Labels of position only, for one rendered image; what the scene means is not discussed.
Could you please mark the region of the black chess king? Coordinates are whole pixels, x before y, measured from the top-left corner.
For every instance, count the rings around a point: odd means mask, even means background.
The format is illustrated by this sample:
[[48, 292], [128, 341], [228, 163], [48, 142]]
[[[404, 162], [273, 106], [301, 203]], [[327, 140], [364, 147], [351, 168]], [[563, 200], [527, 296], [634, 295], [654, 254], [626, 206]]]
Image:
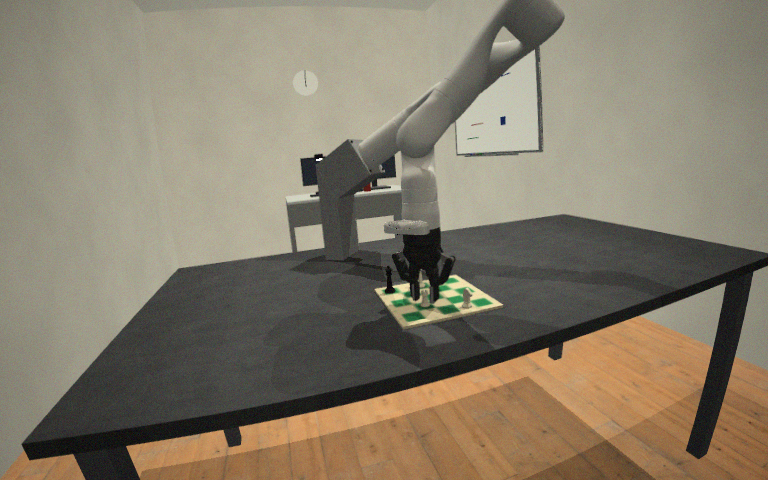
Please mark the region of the black chess king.
[[387, 266], [387, 269], [385, 271], [387, 275], [387, 288], [385, 289], [385, 293], [391, 294], [395, 292], [395, 289], [392, 286], [392, 280], [391, 280], [392, 269], [389, 266]]

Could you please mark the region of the white knight chess piece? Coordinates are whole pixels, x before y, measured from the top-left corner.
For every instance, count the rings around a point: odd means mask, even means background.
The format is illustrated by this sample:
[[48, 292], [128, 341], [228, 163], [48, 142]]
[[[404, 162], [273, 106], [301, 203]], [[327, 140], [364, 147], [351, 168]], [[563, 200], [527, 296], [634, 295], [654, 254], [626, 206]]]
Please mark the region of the white knight chess piece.
[[470, 289], [468, 287], [463, 290], [463, 301], [464, 301], [463, 304], [462, 304], [463, 308], [471, 308], [472, 307], [472, 304], [470, 303], [470, 297], [472, 297], [472, 296], [473, 296], [473, 294], [472, 294], [472, 292], [470, 291]]

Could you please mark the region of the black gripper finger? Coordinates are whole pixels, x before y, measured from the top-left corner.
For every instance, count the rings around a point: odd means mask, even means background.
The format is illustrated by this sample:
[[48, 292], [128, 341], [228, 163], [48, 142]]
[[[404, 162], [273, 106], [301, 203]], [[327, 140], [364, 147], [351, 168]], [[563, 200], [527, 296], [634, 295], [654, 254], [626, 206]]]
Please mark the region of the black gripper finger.
[[409, 268], [405, 261], [406, 257], [404, 256], [403, 251], [398, 251], [394, 253], [392, 255], [392, 258], [401, 280], [406, 280], [410, 284], [411, 298], [413, 299], [413, 301], [417, 301], [420, 298], [420, 285], [419, 285], [418, 279], [419, 279], [419, 272], [421, 270], [421, 269], [420, 270], [415, 269], [417, 255], [415, 253], [410, 255]]
[[430, 304], [434, 304], [439, 299], [439, 285], [443, 285], [448, 281], [454, 262], [456, 260], [455, 256], [448, 256], [444, 253], [441, 253], [440, 259], [442, 260], [443, 269], [439, 277], [438, 265], [431, 269], [429, 256], [427, 254], [422, 256], [422, 262], [425, 267], [426, 276], [428, 277], [430, 283]]

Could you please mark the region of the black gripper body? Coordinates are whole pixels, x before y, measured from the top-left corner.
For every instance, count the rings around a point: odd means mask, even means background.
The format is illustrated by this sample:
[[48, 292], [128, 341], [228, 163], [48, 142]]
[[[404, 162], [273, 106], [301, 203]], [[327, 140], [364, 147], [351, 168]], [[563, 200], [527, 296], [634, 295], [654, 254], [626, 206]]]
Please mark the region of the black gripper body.
[[413, 253], [417, 255], [415, 267], [416, 270], [425, 270], [424, 264], [422, 262], [422, 256], [424, 254], [429, 256], [431, 268], [434, 268], [439, 262], [438, 260], [440, 260], [441, 253], [443, 253], [441, 248], [440, 227], [430, 230], [430, 233], [426, 235], [403, 234], [403, 242], [405, 243], [403, 254], [409, 263], [410, 255]]

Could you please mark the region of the green and cream chessboard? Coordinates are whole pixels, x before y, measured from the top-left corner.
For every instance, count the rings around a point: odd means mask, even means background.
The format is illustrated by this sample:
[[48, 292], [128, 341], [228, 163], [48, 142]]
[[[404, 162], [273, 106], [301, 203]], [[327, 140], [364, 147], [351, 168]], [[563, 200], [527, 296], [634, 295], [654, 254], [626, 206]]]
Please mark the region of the green and cream chessboard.
[[[420, 288], [420, 299], [413, 301], [410, 296], [410, 284], [395, 285], [394, 293], [385, 293], [385, 289], [375, 289], [376, 294], [402, 327], [408, 329], [422, 325], [437, 323], [490, 310], [503, 308], [503, 304], [488, 296], [481, 290], [469, 284], [457, 275], [449, 276], [448, 281], [439, 287], [439, 299], [429, 307], [420, 307], [421, 291], [428, 290], [430, 302], [429, 280], [424, 280], [424, 288]], [[463, 290], [469, 288], [473, 294], [470, 297], [471, 308], [463, 308]]]

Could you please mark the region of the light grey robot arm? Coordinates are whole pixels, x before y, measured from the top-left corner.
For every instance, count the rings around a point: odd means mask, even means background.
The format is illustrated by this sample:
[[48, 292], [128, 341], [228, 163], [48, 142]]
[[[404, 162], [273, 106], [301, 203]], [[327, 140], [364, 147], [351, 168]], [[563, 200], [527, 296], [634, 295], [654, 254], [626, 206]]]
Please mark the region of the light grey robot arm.
[[[435, 144], [479, 94], [547, 41], [564, 18], [554, 0], [502, 0], [440, 84], [358, 145], [373, 168], [401, 151], [402, 220], [386, 222], [384, 233], [426, 235], [440, 227]], [[494, 43], [502, 27], [517, 39]]]

